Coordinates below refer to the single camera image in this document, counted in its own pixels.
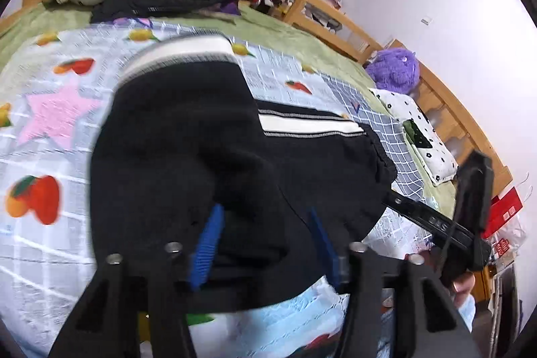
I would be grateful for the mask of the person right hand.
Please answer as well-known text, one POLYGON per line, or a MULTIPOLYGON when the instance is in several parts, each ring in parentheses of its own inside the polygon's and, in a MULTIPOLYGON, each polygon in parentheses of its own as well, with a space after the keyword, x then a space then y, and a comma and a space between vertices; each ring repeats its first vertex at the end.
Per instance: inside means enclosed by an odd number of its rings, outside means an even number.
MULTIPOLYGON (((428 265, 431 268, 436 267, 440 262, 441 250, 436 246, 429 250, 423 250, 417 254, 406 254, 405 261, 410 261, 418 265, 428 265)), ((465 272, 455 278, 447 287, 450 298, 456 308, 460 309, 471 295, 475 285, 475 277, 472 272, 465 272)))

